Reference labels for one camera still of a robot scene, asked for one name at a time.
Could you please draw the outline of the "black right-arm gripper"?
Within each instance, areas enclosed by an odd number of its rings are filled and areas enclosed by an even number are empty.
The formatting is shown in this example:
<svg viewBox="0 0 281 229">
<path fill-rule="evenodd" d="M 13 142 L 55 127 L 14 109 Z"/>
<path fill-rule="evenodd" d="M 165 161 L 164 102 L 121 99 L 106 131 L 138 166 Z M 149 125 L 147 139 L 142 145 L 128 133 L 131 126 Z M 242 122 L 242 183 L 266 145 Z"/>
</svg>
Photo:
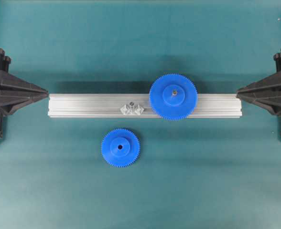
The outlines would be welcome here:
<svg viewBox="0 0 281 229">
<path fill-rule="evenodd" d="M 237 98 L 267 110 L 271 115 L 281 115 L 281 97 L 255 98 L 243 93 L 263 92 L 272 88 L 281 87 L 281 52 L 274 55 L 276 72 L 262 80 L 251 83 L 237 90 Z"/>
</svg>

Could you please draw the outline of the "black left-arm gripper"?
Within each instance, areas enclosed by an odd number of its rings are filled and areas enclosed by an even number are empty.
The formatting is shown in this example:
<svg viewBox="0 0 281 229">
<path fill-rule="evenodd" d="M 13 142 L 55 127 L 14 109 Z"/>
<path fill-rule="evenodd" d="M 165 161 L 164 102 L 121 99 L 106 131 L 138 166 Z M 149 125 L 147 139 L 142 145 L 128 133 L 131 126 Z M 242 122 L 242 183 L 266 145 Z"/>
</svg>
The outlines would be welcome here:
<svg viewBox="0 0 281 229">
<path fill-rule="evenodd" d="M 0 48 L 0 139 L 3 116 L 48 97 L 48 91 L 7 73 L 11 58 Z"/>
</svg>

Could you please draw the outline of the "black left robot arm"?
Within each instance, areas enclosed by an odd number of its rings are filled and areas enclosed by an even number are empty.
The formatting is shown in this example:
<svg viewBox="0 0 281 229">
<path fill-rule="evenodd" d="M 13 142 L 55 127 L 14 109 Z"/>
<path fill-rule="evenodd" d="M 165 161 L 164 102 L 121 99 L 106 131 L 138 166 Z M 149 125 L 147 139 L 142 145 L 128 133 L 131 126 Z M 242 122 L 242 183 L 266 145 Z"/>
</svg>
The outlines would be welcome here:
<svg viewBox="0 0 281 229">
<path fill-rule="evenodd" d="M 11 58 L 0 48 L 0 139 L 5 117 L 49 95 L 47 90 L 10 74 L 10 63 Z"/>
</svg>

